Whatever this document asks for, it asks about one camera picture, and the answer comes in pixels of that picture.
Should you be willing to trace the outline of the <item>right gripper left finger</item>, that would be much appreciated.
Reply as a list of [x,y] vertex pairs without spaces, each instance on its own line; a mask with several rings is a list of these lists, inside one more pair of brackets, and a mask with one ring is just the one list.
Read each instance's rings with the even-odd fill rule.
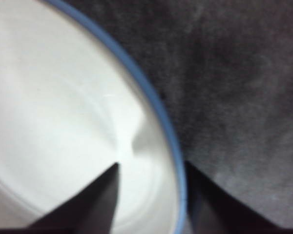
[[31,224],[31,234],[108,234],[118,199],[119,164]]

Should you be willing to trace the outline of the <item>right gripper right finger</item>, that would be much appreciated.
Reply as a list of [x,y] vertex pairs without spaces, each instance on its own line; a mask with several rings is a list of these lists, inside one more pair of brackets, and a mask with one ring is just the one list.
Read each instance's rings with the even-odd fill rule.
[[194,234],[280,234],[281,228],[229,195],[185,163],[187,212]]

